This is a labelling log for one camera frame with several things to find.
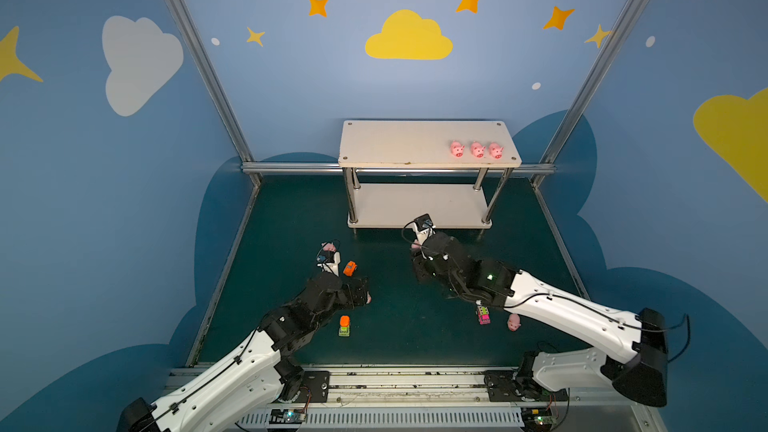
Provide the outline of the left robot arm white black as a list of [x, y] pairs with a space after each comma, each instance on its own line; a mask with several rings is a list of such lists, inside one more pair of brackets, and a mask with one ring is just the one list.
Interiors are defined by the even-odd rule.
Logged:
[[291, 301], [266, 313], [221, 360], [150, 403], [121, 412], [118, 431], [222, 431], [249, 410], [299, 393], [304, 370], [293, 354], [339, 311], [370, 303], [369, 280], [320, 272]]

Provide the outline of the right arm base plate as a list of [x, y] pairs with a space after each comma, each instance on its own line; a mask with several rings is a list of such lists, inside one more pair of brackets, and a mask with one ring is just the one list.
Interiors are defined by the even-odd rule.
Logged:
[[531, 378], [518, 380], [514, 370], [487, 370], [483, 378], [491, 402], [560, 402], [569, 399], [565, 389], [549, 391]]

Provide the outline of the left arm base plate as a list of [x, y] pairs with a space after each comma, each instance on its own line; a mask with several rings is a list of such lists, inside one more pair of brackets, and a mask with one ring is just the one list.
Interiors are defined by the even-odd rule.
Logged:
[[326, 403], [330, 389], [330, 372], [309, 370], [291, 378], [284, 386], [279, 400], [287, 403]]

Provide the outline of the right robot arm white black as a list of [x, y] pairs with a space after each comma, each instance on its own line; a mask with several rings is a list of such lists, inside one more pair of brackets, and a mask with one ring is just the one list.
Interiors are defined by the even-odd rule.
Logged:
[[474, 259], [454, 237], [421, 231], [411, 245], [416, 276], [433, 278], [458, 298], [487, 309], [533, 318], [567, 333], [586, 348], [527, 353], [515, 377], [523, 396], [567, 388], [612, 388], [636, 403], [668, 403], [668, 339], [664, 316], [596, 304], [529, 272], [494, 259]]

